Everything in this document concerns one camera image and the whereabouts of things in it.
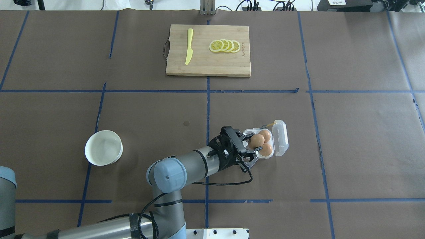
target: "plastic knife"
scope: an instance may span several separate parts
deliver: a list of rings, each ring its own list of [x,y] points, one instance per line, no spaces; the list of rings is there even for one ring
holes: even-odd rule
[[[188,65],[190,60],[192,59],[193,50],[192,50],[192,37],[193,37],[193,29],[189,28],[187,30],[187,52],[186,52],[186,62],[185,65]]]

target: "cutting board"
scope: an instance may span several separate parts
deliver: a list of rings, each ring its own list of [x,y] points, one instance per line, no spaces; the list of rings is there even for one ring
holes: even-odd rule
[[[193,56],[190,63],[185,65],[187,30],[189,28],[193,29]],[[210,43],[219,39],[238,41],[241,44],[240,51],[236,53],[211,52]],[[167,75],[250,77],[249,27],[171,25]]]

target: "white bowl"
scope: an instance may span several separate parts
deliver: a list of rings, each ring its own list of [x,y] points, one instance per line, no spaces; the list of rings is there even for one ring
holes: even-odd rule
[[[92,135],[85,144],[85,157],[96,166],[113,164],[122,155],[122,142],[113,131],[102,130]]]

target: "black cable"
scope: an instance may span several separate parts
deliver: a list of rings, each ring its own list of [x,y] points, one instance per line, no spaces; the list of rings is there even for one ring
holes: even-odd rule
[[[276,9],[276,7],[279,5],[279,3],[283,3],[283,8],[285,8],[285,2],[279,1],[279,2],[275,5],[275,7],[273,8],[273,10],[272,10],[272,11],[274,11],[274,10]]]
[[[219,6],[219,7],[217,7],[217,9],[219,9],[219,8],[221,8],[221,7],[224,7],[224,8],[227,8],[227,9],[229,9],[229,10],[233,11],[233,10],[232,10],[232,9],[230,9],[230,7],[228,7],[228,6]]]
[[[249,167],[245,165],[245,162],[243,160],[238,161],[238,164],[242,165],[246,169],[246,171],[248,171],[248,174],[250,177],[249,180],[243,181],[243,182],[231,182],[231,183],[194,182],[193,184],[212,185],[212,186],[233,186],[233,185],[241,185],[241,184],[252,182],[253,177]]]
[[[251,0],[243,0],[242,2],[240,2],[239,3],[239,5],[236,7],[236,10],[235,11],[237,11],[238,10],[238,8],[242,5],[242,3],[243,2],[249,2],[249,5],[252,7],[252,2],[251,2]]]
[[[292,11],[294,10],[294,4],[292,4],[294,1],[288,1],[286,3],[286,6],[284,6],[283,9],[281,9],[281,11],[291,11],[291,7],[292,7]]]
[[[153,0],[144,0],[146,5],[149,5],[149,11],[153,9]]]
[[[155,220],[152,218],[152,217],[150,217],[150,216],[148,216],[148,215],[146,215],[146,214],[144,214],[145,212],[144,211],[146,211],[146,209],[149,207],[149,206],[151,206],[152,205],[152,203],[154,203],[156,200],[158,200],[159,198],[161,198],[162,196],[164,196],[166,193],[162,193],[162,194],[160,194],[158,197],[156,197],[156,198],[154,198],[152,201],[150,201],[144,208],[143,208],[143,210],[142,210],[142,212],[140,213],[140,217],[139,217],[139,220],[138,220],[138,223],[137,223],[137,227],[138,227],[138,229],[139,229],[139,233],[140,233],[140,236],[143,238],[143,239],[148,239],[144,234],[143,234],[143,232],[142,232],[142,227],[140,226],[140,223],[142,222],[142,217],[145,217],[145,218],[147,218],[147,219],[149,219],[151,222],[152,222],[152,228],[155,228],[155,231],[156,231],[156,238],[154,238],[154,239],[158,239],[159,238],[159,229],[158,229],[158,225],[157,225],[157,223],[155,222]]]
[[[128,216],[128,214],[122,214],[122,215],[118,215],[118,216],[113,216],[113,217],[110,217],[110,218],[108,218],[108,219],[102,220],[102,221],[100,221],[100,222],[105,222],[105,221],[109,221],[109,220],[114,220],[114,219],[117,219],[117,218],[120,218],[120,217],[125,217],[125,216]]]

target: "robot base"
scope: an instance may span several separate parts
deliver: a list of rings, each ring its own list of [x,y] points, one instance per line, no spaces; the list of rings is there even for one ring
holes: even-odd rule
[[[186,229],[187,239],[249,239],[245,228]]]

